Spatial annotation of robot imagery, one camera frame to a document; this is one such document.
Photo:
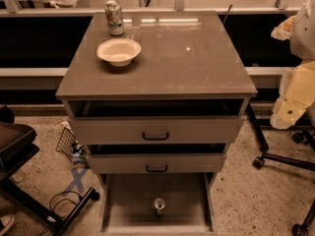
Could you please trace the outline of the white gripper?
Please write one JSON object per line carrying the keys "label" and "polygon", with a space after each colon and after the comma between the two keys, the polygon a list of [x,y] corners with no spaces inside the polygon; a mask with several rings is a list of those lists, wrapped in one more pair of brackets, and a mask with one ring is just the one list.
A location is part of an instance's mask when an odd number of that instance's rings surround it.
{"label": "white gripper", "polygon": [[276,100],[270,123],[286,130],[293,126],[315,101],[315,62],[303,61],[293,70],[283,73],[280,96]]}

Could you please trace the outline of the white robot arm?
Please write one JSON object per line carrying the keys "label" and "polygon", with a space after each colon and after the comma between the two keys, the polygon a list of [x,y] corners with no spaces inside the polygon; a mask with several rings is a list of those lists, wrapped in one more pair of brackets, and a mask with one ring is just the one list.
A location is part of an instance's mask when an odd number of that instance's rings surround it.
{"label": "white robot arm", "polygon": [[288,129],[315,101],[315,0],[307,0],[298,13],[273,29],[271,37],[290,40],[290,51],[302,62],[283,73],[271,125]]}

